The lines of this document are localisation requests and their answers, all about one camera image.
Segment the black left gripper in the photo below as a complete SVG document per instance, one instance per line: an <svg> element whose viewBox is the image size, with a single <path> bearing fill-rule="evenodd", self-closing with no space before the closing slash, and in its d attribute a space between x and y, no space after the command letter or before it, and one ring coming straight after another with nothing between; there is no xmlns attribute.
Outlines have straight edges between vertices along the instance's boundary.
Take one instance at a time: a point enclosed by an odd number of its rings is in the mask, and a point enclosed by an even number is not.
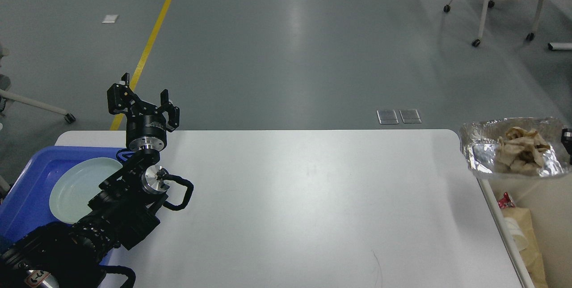
<svg viewBox="0 0 572 288"><path fill-rule="evenodd" d="M167 145L167 131L173 132L180 126L180 108L170 101L168 89L160 93L159 114L152 114L155 105L141 100L131 90L129 73L123 74L120 82L107 90L107 108L111 115L127 116L126 148L132 152L143 147L161 152Z"/></svg>

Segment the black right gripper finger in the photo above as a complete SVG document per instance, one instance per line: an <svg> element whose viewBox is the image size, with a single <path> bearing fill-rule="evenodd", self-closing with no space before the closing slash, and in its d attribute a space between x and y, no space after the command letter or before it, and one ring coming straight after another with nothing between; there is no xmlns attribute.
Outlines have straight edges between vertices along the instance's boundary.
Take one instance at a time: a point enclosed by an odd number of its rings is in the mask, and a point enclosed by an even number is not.
<svg viewBox="0 0 572 288"><path fill-rule="evenodd" d="M561 131L561 143L570 157L570 165L572 165L572 130L564 128Z"/></svg>

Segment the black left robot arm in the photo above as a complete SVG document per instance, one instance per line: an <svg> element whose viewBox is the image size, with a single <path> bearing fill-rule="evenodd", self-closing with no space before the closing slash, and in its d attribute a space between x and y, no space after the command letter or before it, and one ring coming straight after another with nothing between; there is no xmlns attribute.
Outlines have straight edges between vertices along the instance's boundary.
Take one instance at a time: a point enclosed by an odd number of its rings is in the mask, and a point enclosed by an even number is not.
<svg viewBox="0 0 572 288"><path fill-rule="evenodd" d="M194 186L190 180L157 168L166 134L176 130L180 109L160 94L160 105L145 102L130 88L129 73L107 90L110 114L127 119L121 168L99 184L90 213L72 225L53 221L37 227L1 253L3 288L97 288L108 274L123 275L132 288L135 272L102 264L112 249L141 243L159 224L156 212L186 208Z"/></svg>

